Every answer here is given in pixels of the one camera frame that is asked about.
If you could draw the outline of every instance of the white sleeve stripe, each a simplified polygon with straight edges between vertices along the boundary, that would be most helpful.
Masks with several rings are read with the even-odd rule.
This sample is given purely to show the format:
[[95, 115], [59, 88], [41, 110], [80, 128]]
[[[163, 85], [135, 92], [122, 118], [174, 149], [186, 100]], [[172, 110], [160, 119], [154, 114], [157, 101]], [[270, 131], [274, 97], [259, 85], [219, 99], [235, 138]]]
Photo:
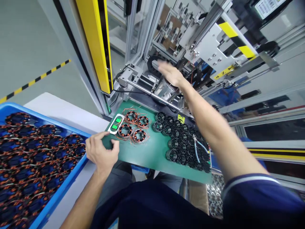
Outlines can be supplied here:
[[244, 178], [241, 178], [241, 179], [238, 179], [234, 182], [232, 182], [228, 187], [226, 187], [223, 192], [222, 192], [222, 199], [224, 200], [228, 191], [234, 186], [234, 185], [237, 185], [237, 184], [240, 184], [240, 183], [243, 183], [243, 182], [246, 182], [246, 181], [253, 181], [253, 180], [268, 180], [268, 181], [274, 181], [276, 183], [279, 184], [279, 182], [271, 177], [263, 177], [263, 176], [254, 176], [254, 177], [244, 177]]

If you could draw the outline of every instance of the shirt sleeve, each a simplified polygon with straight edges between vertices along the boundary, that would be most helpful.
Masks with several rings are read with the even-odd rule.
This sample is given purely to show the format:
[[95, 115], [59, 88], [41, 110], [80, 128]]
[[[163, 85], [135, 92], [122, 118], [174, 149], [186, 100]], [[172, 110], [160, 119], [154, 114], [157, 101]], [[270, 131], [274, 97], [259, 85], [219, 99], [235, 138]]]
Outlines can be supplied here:
[[305, 203], [272, 176], [246, 174], [230, 180], [222, 192], [225, 222], [297, 223]]

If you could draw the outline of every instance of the right hand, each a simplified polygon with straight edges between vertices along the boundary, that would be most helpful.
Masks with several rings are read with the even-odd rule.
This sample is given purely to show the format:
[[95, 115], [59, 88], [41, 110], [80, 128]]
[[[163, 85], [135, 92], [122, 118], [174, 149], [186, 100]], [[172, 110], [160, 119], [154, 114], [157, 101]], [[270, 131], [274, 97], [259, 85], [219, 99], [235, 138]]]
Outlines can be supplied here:
[[178, 69], [171, 66], [169, 63], [165, 61], [158, 61], [159, 64], [159, 72], [161, 72], [164, 77], [175, 87], [179, 87], [182, 85], [186, 79], [183, 77], [181, 72]]
[[114, 164], [118, 161], [119, 141], [111, 139], [113, 149], [106, 149], [102, 138], [110, 132], [101, 132], [86, 139], [87, 158], [96, 164], [99, 174], [109, 175]]

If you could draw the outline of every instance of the floor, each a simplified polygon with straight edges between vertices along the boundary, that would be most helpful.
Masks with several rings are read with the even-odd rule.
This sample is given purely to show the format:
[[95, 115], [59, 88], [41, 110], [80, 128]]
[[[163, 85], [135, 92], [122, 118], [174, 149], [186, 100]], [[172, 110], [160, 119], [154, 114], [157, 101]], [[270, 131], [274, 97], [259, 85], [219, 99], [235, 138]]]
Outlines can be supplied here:
[[[37, 0], [0, 1], [0, 31], [0, 98], [69, 59]], [[124, 57], [111, 56], [117, 74]], [[44, 92], [101, 117], [73, 62], [8, 101], [24, 105]]]

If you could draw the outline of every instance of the green workbench mat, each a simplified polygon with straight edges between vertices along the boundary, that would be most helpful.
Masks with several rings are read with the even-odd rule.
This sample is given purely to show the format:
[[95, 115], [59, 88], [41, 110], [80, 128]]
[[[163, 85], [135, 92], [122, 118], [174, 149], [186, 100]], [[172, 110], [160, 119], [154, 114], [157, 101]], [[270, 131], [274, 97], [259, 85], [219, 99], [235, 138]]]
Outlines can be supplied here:
[[[110, 139], [120, 141], [119, 160], [205, 184], [212, 183], [211, 173], [194, 170], [188, 166], [170, 162], [166, 159], [165, 154], [166, 151], [169, 150], [167, 143], [171, 138], [169, 136], [164, 136], [161, 132], [155, 132], [152, 129], [156, 113], [128, 100], [127, 102], [122, 102], [121, 106], [117, 110], [117, 114], [122, 114], [123, 110], [126, 108], [133, 108], [136, 109], [137, 112], [147, 114], [147, 117], [152, 121], [152, 123], [150, 124], [149, 129], [145, 130], [148, 132], [149, 138], [140, 144], [131, 144], [130, 140], [124, 141], [118, 139], [113, 134], [103, 138], [103, 144], [107, 149], [112, 149]], [[108, 130], [113, 120], [114, 119], [111, 120], [106, 130]]]

